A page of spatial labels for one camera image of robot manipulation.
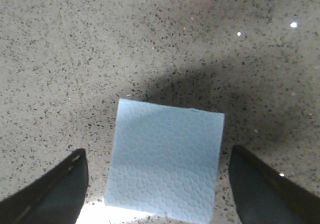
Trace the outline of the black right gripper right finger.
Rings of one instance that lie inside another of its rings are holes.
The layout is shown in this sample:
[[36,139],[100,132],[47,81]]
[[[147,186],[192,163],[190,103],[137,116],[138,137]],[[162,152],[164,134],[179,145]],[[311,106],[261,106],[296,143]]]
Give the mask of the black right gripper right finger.
[[282,177],[243,146],[232,148],[229,181],[243,224],[318,224],[318,196]]

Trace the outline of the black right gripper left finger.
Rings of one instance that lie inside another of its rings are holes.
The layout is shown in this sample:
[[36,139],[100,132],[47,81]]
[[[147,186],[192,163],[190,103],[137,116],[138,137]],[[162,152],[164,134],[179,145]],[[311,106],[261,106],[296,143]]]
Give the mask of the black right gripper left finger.
[[0,203],[2,224],[74,224],[89,183],[85,149],[77,149],[52,170]]

